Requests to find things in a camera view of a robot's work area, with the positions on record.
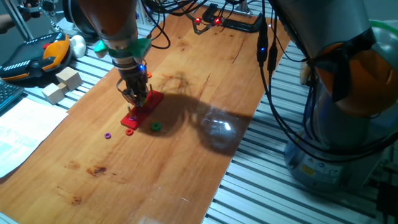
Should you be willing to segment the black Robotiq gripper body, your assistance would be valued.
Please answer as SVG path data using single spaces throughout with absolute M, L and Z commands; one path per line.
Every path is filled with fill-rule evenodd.
M 146 90 L 147 69 L 143 64 L 127 70 L 119 70 L 128 90 Z

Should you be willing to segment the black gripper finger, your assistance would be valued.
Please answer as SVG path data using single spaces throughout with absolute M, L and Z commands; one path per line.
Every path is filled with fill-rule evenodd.
M 139 97 L 136 96 L 136 94 L 132 88 L 126 88 L 125 90 L 123 90 L 122 95 L 128 103 L 130 103 L 132 105 L 139 104 Z
M 147 96 L 148 96 L 148 89 L 147 89 L 147 85 L 146 84 L 139 84 L 138 86 L 138 99 L 139 99 L 139 104 L 140 105 L 144 105 L 146 100 L 147 100 Z

